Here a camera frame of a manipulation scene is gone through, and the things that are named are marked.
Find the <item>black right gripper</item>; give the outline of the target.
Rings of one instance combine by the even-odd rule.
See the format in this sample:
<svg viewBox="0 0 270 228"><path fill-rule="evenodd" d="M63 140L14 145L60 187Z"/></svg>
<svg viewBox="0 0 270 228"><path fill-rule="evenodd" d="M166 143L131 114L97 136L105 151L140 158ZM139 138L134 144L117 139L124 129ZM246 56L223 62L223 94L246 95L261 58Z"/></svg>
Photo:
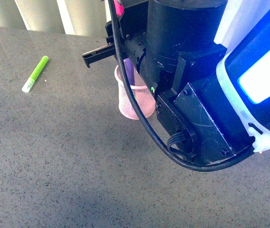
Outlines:
<svg viewBox="0 0 270 228"><path fill-rule="evenodd" d="M129 58L156 102L157 119L169 134L163 142L132 105L160 149L179 165L235 165L253 155L249 137L216 77L226 48L214 38L225 0L109 1L114 44L83 53L85 65L116 54Z"/></svg>

